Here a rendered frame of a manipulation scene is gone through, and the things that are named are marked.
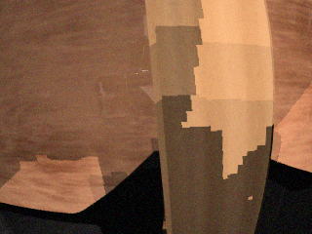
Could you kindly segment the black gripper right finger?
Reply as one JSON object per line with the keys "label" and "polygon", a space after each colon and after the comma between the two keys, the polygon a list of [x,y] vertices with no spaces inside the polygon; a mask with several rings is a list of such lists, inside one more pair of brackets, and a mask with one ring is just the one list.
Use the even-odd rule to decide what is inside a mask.
{"label": "black gripper right finger", "polygon": [[312,234],[312,172],[270,160],[254,234]]}

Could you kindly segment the light wooden board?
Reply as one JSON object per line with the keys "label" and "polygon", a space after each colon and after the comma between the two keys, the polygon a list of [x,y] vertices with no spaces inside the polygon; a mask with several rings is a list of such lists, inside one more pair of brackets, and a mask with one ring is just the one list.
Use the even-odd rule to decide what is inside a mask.
{"label": "light wooden board", "polygon": [[254,234],[274,133],[265,0],[145,0],[167,234]]}

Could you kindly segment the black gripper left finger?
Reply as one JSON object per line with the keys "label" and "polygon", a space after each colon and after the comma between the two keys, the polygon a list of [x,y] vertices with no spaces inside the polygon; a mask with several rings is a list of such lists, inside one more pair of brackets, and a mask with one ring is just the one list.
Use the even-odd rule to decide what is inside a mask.
{"label": "black gripper left finger", "polygon": [[159,151],[116,188],[78,214],[32,210],[0,202],[0,234],[163,234]]}

